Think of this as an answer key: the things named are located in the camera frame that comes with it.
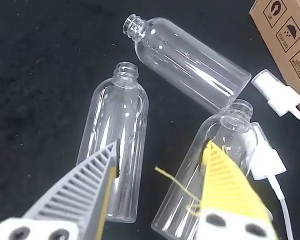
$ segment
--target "bottle body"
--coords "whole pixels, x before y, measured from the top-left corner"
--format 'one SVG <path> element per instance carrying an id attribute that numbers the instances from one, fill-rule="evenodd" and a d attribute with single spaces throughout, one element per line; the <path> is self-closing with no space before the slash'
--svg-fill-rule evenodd
<path id="1" fill-rule="evenodd" d="M 149 102 L 137 82 L 137 67 L 119 63 L 114 76 L 94 91 L 77 164 L 120 139 L 119 177 L 111 185 L 106 219 L 133 223 L 137 218 Z"/>
<path id="2" fill-rule="evenodd" d="M 215 114 L 229 106 L 251 74 L 164 18 L 132 14 L 123 32 L 142 63 Z"/>
<path id="3" fill-rule="evenodd" d="M 251 113 L 241 106 L 248 104 Z M 200 165 L 203 148 L 211 140 L 224 147 L 229 157 L 248 173 L 257 146 L 257 136 L 247 119 L 252 115 L 249 103 L 236 100 L 227 111 L 209 117 L 199 128 L 175 178 L 198 199 L 202 197 L 205 167 Z M 191 211 L 199 210 L 198 202 L 172 183 L 151 226 L 169 240 L 192 240 L 199 219 Z"/>

